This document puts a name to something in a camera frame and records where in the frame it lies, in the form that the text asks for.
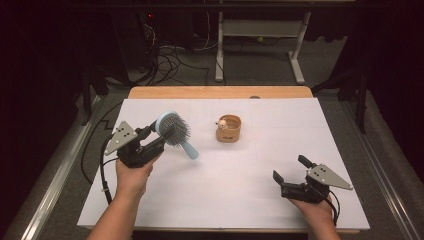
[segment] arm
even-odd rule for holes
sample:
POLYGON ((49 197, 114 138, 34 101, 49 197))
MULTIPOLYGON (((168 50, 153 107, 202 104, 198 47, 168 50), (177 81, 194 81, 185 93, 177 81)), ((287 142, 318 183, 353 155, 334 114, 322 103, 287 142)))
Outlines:
POLYGON ((131 239, 138 204, 146 192, 147 179, 157 158, 142 168, 128 168, 120 160, 116 161, 118 185, 115 197, 90 232, 88 240, 131 239))
POLYGON ((317 240, 340 240, 333 223, 332 209, 325 201, 319 204, 294 199, 289 201, 302 212, 317 240))

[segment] forearm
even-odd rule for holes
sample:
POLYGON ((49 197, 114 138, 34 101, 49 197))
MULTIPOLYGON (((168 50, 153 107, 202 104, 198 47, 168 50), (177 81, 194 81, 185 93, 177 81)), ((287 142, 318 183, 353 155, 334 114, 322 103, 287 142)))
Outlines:
POLYGON ((317 240, 340 240, 340 237, 336 232, 336 227, 332 221, 323 221, 313 225, 309 223, 309 226, 317 240))
POLYGON ((131 239, 139 200, 125 196, 115 197, 87 239, 131 239))

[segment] small wooden bowl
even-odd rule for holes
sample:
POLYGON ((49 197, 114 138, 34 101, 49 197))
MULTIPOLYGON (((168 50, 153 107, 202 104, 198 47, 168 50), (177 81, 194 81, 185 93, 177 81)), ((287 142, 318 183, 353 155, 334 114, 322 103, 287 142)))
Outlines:
POLYGON ((235 115, 224 115, 219 120, 224 119, 228 128, 217 128, 216 139, 224 143, 237 142, 240 138, 241 119, 235 115))

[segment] white paper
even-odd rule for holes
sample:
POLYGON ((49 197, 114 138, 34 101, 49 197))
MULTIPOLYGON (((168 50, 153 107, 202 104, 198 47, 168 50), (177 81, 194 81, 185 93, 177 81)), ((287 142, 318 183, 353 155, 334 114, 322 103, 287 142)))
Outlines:
MULTIPOLYGON (((127 121, 143 128, 163 112, 176 111, 191 127, 189 140, 199 152, 191 160, 182 148, 165 146, 143 196, 136 227, 168 229, 306 229, 303 216, 273 180, 276 170, 286 182, 305 182, 304 155, 323 163, 352 183, 317 99, 129 99, 116 126, 127 121), (216 140, 216 122, 226 114, 241 118, 236 143, 216 140)), ((156 139, 152 133, 146 145, 156 139)), ((115 158, 111 154, 107 159, 115 158)), ((105 175, 114 195, 115 164, 105 175)), ((107 202, 99 172, 78 225, 95 225, 107 202)), ((339 229, 369 229, 356 191, 331 188, 341 203, 339 229)))

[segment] table leg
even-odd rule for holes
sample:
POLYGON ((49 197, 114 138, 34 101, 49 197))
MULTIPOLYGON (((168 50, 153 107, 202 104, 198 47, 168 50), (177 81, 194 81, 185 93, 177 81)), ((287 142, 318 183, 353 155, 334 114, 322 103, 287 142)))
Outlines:
POLYGON ((310 12, 305 13, 303 17, 302 25, 297 35, 296 48, 293 52, 292 51, 289 52, 289 59, 292 65, 294 76, 296 78, 296 82, 301 85, 305 84, 305 79, 303 78, 302 71, 300 70, 300 65, 297 60, 297 57, 299 55, 300 47, 302 46, 303 38, 305 37, 306 29, 308 28, 310 17, 311 17, 310 12))
POLYGON ((223 44, 223 32, 222 32, 222 21, 224 20, 224 14, 219 13, 218 22, 218 52, 216 54, 215 64, 215 81, 222 82, 224 80, 224 51, 222 51, 223 44))

